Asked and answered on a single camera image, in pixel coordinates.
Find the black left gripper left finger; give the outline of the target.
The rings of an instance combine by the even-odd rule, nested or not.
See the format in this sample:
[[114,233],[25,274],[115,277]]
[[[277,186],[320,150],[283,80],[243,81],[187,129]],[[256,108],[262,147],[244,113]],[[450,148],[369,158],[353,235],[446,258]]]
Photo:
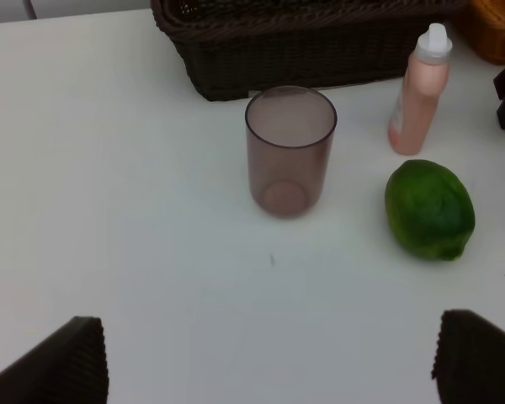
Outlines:
[[102,320],[75,316],[0,372],[0,404],[106,404],[109,369]]

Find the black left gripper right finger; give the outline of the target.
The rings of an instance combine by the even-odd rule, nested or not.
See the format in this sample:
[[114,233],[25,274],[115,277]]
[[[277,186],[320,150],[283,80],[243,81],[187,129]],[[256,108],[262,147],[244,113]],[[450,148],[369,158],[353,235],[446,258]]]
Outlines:
[[431,377],[442,403],[505,403],[505,332],[473,311],[445,311]]

